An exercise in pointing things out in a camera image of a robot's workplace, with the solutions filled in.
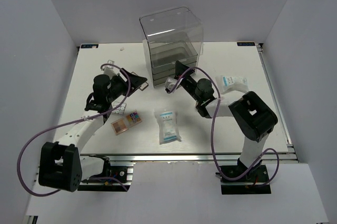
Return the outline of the cotton pad pack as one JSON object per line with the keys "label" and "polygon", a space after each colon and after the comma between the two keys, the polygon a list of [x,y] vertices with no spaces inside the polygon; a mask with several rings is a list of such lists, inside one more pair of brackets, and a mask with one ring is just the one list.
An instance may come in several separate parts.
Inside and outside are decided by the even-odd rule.
{"label": "cotton pad pack", "polygon": [[177,112],[172,109],[159,109],[154,112],[159,127],[159,143],[181,141],[177,125]]}
{"label": "cotton pad pack", "polygon": [[221,94],[231,91],[239,91],[242,93],[249,91],[247,79],[245,77],[219,75],[215,77],[215,80]]}

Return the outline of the clear acrylic drawer organizer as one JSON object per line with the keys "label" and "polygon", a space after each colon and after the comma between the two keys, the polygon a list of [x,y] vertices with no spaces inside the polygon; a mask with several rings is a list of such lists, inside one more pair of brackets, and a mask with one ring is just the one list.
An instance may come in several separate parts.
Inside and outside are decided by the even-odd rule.
{"label": "clear acrylic drawer organizer", "polygon": [[186,6],[168,8],[139,18],[146,68],[154,87],[174,77],[175,62],[197,66],[203,54],[201,20]]}

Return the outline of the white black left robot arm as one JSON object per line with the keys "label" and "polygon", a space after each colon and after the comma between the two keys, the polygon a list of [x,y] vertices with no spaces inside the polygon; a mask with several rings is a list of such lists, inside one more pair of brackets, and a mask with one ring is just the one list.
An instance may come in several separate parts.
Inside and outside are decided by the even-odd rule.
{"label": "white black left robot arm", "polygon": [[80,156],[116,108],[113,102],[120,96],[129,97],[147,82],[147,78],[124,68],[118,74],[112,68],[112,64],[104,64],[103,73],[93,79],[93,91],[87,97],[82,118],[61,138],[42,146],[38,176],[41,186],[74,192],[81,182],[116,180],[109,158]]}

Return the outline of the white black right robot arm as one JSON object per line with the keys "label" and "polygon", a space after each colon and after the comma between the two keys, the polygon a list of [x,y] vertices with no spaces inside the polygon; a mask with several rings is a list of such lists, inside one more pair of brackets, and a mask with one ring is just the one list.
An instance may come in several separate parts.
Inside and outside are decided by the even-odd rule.
{"label": "white black right robot arm", "polygon": [[188,67],[180,61],[175,63],[172,79],[165,83],[167,93],[182,87],[195,101],[198,114],[212,119],[215,127],[217,117],[233,117],[244,134],[244,144],[237,164],[228,170],[217,166],[218,175],[224,181],[250,181],[261,167],[266,139],[278,123],[276,114],[253,91],[248,91],[232,102],[221,97],[220,90],[209,75],[196,81],[192,74],[196,67]]}

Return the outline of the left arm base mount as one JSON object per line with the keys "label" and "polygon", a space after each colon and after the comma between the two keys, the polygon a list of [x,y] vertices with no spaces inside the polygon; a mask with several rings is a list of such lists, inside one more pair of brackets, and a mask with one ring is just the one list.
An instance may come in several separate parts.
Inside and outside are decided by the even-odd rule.
{"label": "left arm base mount", "polygon": [[81,181],[78,191],[127,192],[133,178],[134,164],[111,163],[107,175],[92,175]]}

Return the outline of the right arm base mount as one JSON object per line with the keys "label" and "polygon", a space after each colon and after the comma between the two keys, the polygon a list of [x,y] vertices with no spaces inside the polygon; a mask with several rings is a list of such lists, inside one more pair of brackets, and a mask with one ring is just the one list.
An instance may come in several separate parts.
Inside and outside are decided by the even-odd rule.
{"label": "right arm base mount", "polygon": [[220,179],[222,195],[271,194],[271,187],[267,184],[269,174],[266,165],[253,169],[235,181],[224,179],[219,172],[215,175]]}

